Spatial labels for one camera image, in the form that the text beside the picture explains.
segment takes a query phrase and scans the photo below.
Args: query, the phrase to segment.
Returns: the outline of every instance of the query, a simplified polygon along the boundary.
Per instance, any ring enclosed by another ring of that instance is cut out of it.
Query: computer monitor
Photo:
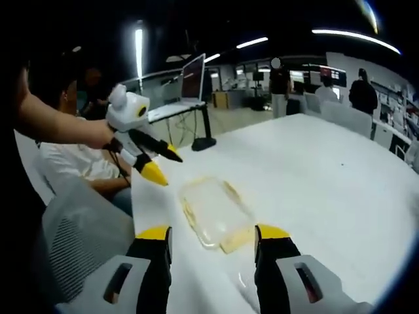
[[[340,98],[340,90],[337,87],[332,88],[332,91],[338,96],[338,99]]]
[[[264,80],[264,73],[258,72],[258,71],[253,72],[253,80],[254,81]]]
[[[183,67],[181,100],[201,101],[204,60],[205,54],[201,54]]]

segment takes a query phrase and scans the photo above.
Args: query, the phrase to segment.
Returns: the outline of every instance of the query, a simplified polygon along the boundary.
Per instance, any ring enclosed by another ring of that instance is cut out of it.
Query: plastic container
[[[179,197],[201,244],[231,253],[254,239],[255,219],[239,193],[226,181],[206,177],[185,185]]]

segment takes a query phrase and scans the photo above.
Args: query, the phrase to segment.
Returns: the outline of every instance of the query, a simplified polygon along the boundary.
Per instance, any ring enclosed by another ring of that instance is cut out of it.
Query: white table
[[[168,313],[253,313],[240,293],[252,296],[254,287],[238,289],[237,278],[253,275],[253,245],[228,256],[207,251],[183,215],[179,189],[204,175],[230,182],[258,222],[287,230],[358,302],[376,304],[407,259],[419,176],[369,139],[296,114],[225,133],[203,152],[179,153],[183,164],[156,159],[169,186],[132,178],[136,232],[173,227]]]
[[[204,105],[205,101],[201,101],[199,103],[170,103],[159,108],[150,110],[148,113],[148,119],[150,123],[154,123],[166,118],[170,118],[171,116],[176,116],[178,114],[186,113],[191,110],[200,109]]]

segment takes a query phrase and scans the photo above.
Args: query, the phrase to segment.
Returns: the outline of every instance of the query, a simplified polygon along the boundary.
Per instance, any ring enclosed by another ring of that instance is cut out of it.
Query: gray mesh chair
[[[56,191],[43,215],[33,252],[33,272],[46,300],[70,302],[84,280],[134,240],[132,218],[79,178]]]

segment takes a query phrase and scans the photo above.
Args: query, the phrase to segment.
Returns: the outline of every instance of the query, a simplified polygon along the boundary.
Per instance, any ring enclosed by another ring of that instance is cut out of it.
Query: black cable
[[[195,139],[196,139],[196,125],[197,125],[197,123],[196,123],[196,110],[194,110],[194,119],[195,119],[195,128],[194,128],[194,141],[195,141]]]
[[[172,145],[173,145],[173,141],[172,141],[172,133],[170,132],[170,123],[169,123],[169,119],[166,119],[166,125],[167,125],[167,127],[168,127],[170,144],[172,144]]]
[[[108,152],[109,152],[109,155],[111,155],[111,158],[112,158],[113,162],[118,167],[119,173],[122,175],[124,180],[128,183],[128,186],[131,187],[131,183],[126,178],[127,177],[127,172],[125,170],[123,170],[123,168],[120,166],[119,160],[118,160],[116,154],[111,150],[108,150]]]
[[[189,112],[186,116],[184,114],[181,115],[181,118],[179,121],[175,124],[175,127],[182,130],[182,136],[179,141],[178,147],[183,143],[183,140],[185,139],[186,132],[188,131],[188,127],[186,126],[185,120],[192,114],[192,112]]]

